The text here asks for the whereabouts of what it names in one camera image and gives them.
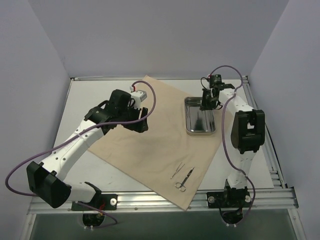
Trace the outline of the steel surgical scissors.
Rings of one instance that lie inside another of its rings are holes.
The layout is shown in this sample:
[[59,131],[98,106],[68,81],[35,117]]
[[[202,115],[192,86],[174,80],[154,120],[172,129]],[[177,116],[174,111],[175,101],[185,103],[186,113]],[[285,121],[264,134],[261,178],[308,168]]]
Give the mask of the steel surgical scissors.
[[185,183],[187,182],[187,180],[189,179],[190,175],[193,173],[194,171],[194,167],[192,167],[189,172],[187,173],[187,175],[185,176],[185,178],[182,180],[182,182],[176,182],[175,183],[175,187],[177,189],[179,189],[182,193],[184,193],[186,191],[186,186]]

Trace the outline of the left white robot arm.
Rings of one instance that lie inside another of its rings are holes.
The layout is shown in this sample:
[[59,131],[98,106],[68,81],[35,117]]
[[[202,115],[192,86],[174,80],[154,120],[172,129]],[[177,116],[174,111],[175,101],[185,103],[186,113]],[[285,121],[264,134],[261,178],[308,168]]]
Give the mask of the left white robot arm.
[[30,190],[54,209],[67,201],[83,202],[88,209],[97,209],[102,195],[97,186],[88,181],[70,185],[64,180],[88,148],[117,125],[137,133],[147,131],[148,109],[141,107],[146,98],[147,93],[143,90],[128,93],[116,89],[108,100],[91,108],[66,145],[54,150],[40,163],[32,161],[27,166]]

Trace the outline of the steel instrument tray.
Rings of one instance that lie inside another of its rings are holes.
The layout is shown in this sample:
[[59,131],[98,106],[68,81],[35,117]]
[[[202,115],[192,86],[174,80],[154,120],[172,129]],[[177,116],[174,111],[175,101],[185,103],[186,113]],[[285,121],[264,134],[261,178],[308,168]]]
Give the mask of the steel instrument tray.
[[216,131],[213,110],[200,110],[201,97],[186,97],[184,99],[184,112],[186,132],[189,135],[212,135]]

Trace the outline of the steel tweezers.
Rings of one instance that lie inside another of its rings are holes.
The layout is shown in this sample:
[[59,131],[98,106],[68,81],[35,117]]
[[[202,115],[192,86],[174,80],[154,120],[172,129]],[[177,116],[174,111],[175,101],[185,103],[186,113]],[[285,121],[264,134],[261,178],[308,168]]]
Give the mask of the steel tweezers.
[[170,177],[170,179],[172,179],[183,167],[184,167],[184,163],[180,163],[179,165],[178,165],[178,167],[176,168],[176,170],[175,170],[175,172],[173,173],[173,175]]

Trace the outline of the beige wrapping cloth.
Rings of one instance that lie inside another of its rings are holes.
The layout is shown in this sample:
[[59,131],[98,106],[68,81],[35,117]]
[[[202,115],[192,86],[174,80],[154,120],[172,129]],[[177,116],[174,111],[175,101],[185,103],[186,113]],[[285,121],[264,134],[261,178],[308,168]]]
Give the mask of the beige wrapping cloth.
[[[184,100],[188,94],[145,76],[136,85],[147,92],[143,105],[151,111],[148,130],[137,133],[118,126],[96,141],[89,151],[164,199],[186,210],[199,187],[222,190],[230,166],[222,149],[222,113],[214,112],[216,130],[211,135],[189,135],[186,131]],[[233,116],[225,114],[228,128]],[[180,163],[184,167],[171,179]],[[186,191],[175,187],[191,168]]]

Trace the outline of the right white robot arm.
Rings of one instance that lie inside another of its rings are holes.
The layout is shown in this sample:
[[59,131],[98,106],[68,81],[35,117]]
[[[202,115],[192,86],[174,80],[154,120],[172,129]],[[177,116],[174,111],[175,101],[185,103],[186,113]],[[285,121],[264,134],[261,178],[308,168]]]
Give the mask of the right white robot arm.
[[[207,87],[202,88],[199,109],[201,111],[222,109],[221,134],[223,151],[232,170],[225,181],[222,193],[223,203],[234,206],[248,195],[248,174],[252,160],[257,151],[265,143],[265,113],[248,105],[240,96],[237,89],[230,83],[224,83],[219,74],[205,78]],[[234,114],[230,141],[236,155],[233,159],[227,152],[225,113]]]

